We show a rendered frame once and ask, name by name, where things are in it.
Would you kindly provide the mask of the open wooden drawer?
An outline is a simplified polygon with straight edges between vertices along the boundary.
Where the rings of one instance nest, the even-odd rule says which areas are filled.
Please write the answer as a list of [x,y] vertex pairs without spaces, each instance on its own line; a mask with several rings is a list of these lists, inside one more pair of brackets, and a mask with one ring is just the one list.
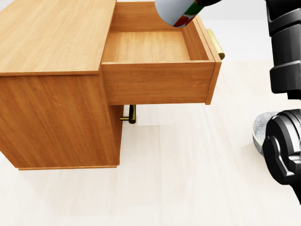
[[101,60],[110,105],[208,105],[221,64],[199,16],[174,28],[153,1],[116,3]]

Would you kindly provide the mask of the white ketchup bottle printed label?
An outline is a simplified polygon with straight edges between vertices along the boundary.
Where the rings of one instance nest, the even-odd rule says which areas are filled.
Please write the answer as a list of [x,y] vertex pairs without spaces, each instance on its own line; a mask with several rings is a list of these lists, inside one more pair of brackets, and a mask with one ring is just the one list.
[[204,8],[200,0],[155,0],[160,18],[170,26],[182,28]]

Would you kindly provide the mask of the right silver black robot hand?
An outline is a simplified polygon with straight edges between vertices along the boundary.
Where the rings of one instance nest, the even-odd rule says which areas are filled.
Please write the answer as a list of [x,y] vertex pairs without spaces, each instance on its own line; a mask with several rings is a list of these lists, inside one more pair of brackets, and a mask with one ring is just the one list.
[[207,7],[216,4],[220,1],[222,0],[198,0],[198,4],[201,5],[202,7]]

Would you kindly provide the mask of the wooden cabinet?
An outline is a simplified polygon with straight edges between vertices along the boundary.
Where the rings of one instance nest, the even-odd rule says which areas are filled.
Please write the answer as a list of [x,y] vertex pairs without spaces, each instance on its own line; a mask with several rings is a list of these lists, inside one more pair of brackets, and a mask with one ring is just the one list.
[[114,168],[101,60],[116,0],[0,11],[0,152],[19,170]]

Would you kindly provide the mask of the closed wooden drawer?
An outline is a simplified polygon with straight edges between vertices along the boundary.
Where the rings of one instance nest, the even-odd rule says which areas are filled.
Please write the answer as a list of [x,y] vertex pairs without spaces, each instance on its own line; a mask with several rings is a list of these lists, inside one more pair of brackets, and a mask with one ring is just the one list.
[[109,106],[111,126],[114,134],[116,150],[117,150],[116,166],[118,166],[120,162],[120,146],[121,146],[121,137],[122,137],[122,125],[123,125],[123,122],[120,120],[120,117],[123,116],[123,112],[124,112],[123,105]]

